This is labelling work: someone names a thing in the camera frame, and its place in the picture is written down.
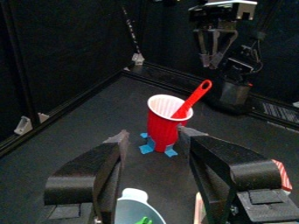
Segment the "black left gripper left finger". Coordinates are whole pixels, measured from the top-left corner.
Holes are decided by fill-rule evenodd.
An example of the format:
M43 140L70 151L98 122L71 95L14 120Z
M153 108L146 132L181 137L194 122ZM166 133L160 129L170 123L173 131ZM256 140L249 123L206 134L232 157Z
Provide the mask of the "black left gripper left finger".
M47 177L42 224L114 224L128 136L122 129Z

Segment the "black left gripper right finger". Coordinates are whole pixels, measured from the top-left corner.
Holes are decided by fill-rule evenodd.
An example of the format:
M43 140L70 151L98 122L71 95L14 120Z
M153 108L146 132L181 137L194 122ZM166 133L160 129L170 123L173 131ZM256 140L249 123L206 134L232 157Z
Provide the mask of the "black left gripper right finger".
M209 224L282 220L280 173L270 159L194 129L178 128Z

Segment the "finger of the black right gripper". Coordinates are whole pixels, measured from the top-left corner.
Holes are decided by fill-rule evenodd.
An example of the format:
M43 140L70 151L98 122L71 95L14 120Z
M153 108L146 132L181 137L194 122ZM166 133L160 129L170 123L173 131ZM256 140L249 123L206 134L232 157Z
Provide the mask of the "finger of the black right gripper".
M208 39L205 31L201 29L194 29L192 31L192 34L196 40L196 46L198 48L200 63L204 67L208 67L210 63L210 56L208 50Z
M209 68L216 69L230 44L237 38L238 33L236 30L213 29L210 30L210 34L212 47L209 53Z

